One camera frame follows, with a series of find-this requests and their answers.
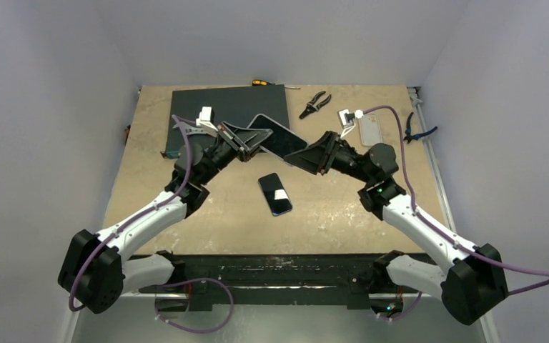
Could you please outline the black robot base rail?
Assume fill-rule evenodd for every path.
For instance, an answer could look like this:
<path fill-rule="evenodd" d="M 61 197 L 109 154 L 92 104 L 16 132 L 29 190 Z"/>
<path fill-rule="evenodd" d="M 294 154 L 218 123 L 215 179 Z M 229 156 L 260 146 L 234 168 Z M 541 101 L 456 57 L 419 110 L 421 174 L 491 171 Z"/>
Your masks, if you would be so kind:
<path fill-rule="evenodd" d="M 168 287 L 148 286 L 141 295 L 179 299 L 192 312 L 216 304 L 341 306 L 385 309 L 384 299 L 417 294 L 384 275 L 389 254 L 184 254 Z"/>

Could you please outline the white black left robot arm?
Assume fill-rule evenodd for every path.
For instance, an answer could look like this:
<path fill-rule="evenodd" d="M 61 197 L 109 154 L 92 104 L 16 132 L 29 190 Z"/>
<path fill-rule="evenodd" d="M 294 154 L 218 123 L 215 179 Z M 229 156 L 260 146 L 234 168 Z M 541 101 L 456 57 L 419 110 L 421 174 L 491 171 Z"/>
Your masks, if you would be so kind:
<path fill-rule="evenodd" d="M 172 179 L 155 199 L 109 228 L 97 233 L 83 229 L 71 238 L 57 278 L 69 293 L 71 311 L 102 313 L 133 288 L 154 284 L 166 292 L 182 288 L 184 272 L 167 255 L 156 253 L 135 262 L 130 257 L 163 230 L 195 213 L 209 195 L 206 184 L 233 160 L 249 161 L 273 134 L 271 129 L 247 129 L 227 122 L 204 127 L 214 135 L 212 144 L 203 148 L 184 134 L 184 151 L 175 162 Z"/>

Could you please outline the blue smartphone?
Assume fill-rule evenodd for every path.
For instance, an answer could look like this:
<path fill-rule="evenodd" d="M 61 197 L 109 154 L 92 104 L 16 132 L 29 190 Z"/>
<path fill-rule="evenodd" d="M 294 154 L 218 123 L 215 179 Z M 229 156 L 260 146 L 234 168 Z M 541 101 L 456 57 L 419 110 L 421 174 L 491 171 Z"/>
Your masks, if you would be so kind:
<path fill-rule="evenodd" d="M 258 184 L 272 216 L 278 217 L 292 211 L 292 202 L 278 174 L 271 173 L 260 177 Z"/>

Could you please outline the phone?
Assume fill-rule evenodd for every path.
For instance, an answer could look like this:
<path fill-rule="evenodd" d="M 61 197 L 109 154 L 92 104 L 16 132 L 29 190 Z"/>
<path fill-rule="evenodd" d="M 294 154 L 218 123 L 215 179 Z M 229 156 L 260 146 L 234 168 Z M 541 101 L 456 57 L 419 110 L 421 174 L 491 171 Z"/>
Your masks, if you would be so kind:
<path fill-rule="evenodd" d="M 375 114 L 364 114 L 358 121 L 360 141 L 363 146 L 371 147 L 383 143 L 380 120 Z"/>
<path fill-rule="evenodd" d="M 265 114 L 256 115 L 247 128 L 270 129 L 272 134 L 261 143 L 262 150 L 274 154 L 281 160 L 287 155 L 309 146 L 309 143 L 302 137 Z"/>

